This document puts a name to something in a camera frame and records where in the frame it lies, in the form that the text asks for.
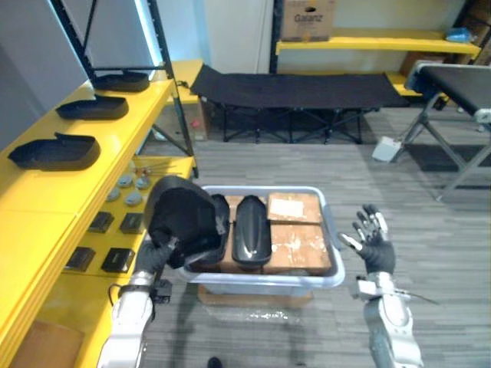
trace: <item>gray round button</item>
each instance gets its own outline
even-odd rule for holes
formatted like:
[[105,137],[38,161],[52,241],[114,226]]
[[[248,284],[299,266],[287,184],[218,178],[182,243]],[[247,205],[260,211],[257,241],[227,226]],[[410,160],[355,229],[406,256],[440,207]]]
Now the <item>gray round button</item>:
[[106,202],[114,202],[120,197],[121,191],[119,188],[114,187],[106,197]]
[[122,175],[117,180],[117,186],[119,186],[120,188],[127,188],[128,186],[131,186],[132,183],[133,177],[131,174]]
[[131,192],[124,200],[124,202],[131,207],[139,205],[142,201],[143,197],[139,192]]
[[137,182],[135,183],[135,186],[138,189],[148,189],[150,187],[151,181],[148,176],[142,176],[141,178],[137,179]]

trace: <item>black glove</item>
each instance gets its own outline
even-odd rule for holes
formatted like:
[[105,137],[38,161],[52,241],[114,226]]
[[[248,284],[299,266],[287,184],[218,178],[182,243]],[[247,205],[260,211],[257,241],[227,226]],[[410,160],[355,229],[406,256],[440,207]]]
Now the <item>black glove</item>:
[[362,212],[357,212],[361,225],[353,222],[360,241],[342,232],[338,234],[338,237],[364,259],[368,274],[372,272],[393,274],[396,257],[394,246],[388,240],[387,223],[374,205],[363,205],[363,210],[368,218]]
[[173,250],[174,246],[170,243],[158,248],[153,241],[144,241],[138,250],[135,272],[145,271],[155,274],[162,271]]

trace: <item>shoe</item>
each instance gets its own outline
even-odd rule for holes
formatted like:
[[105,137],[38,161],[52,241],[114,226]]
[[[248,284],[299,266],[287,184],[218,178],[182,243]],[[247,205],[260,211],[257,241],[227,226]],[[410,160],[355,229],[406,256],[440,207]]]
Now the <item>shoe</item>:
[[223,368],[222,362],[216,356],[209,358],[208,368]]

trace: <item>black tray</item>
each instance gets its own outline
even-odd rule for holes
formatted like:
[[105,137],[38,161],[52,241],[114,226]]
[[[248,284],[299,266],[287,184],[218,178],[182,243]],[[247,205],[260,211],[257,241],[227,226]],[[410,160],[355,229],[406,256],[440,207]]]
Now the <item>black tray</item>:
[[79,100],[61,105],[56,112],[64,119],[114,120],[127,114],[128,103],[123,97],[95,95],[95,100]]
[[95,77],[91,82],[98,90],[118,90],[120,92],[141,92],[150,85],[148,75],[134,71]]
[[56,140],[33,140],[19,146],[8,158],[22,169],[72,171],[86,169],[99,157],[101,148],[93,136],[54,135]]

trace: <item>plastic bin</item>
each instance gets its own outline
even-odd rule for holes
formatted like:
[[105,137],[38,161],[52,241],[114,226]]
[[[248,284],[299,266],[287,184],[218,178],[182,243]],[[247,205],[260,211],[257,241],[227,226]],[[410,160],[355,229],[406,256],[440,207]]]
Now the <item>plastic bin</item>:
[[227,274],[198,273],[188,268],[180,268],[177,274],[187,282],[202,284],[213,294],[261,294],[289,295],[301,297],[314,288],[335,288],[344,280],[344,265],[339,253],[340,242],[336,236],[336,227],[331,210],[322,192],[311,186],[204,186],[209,194],[225,196],[263,196],[271,192],[311,193],[319,198],[324,218],[322,231],[324,238],[329,239],[326,247],[331,268],[324,276],[289,276],[279,274]]

